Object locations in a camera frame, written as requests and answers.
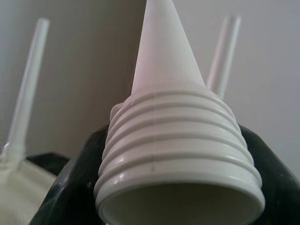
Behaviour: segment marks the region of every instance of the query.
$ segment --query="funnel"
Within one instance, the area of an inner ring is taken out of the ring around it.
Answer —
[[[111,112],[96,208],[110,225],[246,225],[262,179],[203,83],[171,0],[148,0],[131,96]]]

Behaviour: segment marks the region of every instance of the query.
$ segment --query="funnel opening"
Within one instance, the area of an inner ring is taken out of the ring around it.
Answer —
[[[201,183],[137,187],[110,196],[100,214],[113,225],[243,225],[263,206],[249,193]]]

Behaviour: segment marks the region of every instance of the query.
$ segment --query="white wall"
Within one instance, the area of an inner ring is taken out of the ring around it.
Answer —
[[[173,1],[205,80],[222,19],[240,13],[225,101],[300,178],[300,1]]]
[[[39,17],[51,25],[27,153],[72,156],[109,123],[111,107],[130,94],[144,5],[140,0],[0,0],[0,145]]]
[[[300,178],[300,1],[174,0],[206,79],[222,19],[243,22],[225,101]],[[0,144],[35,21],[52,21],[28,153],[74,155],[129,93],[144,0],[0,0]]]

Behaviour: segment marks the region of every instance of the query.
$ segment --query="gray wall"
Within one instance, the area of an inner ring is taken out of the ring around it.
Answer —
[[[0,0],[0,144],[4,144],[35,21],[49,39],[28,154],[72,156],[130,93],[144,0]],[[222,19],[242,16],[225,101],[300,178],[300,1],[174,0],[206,80]]]

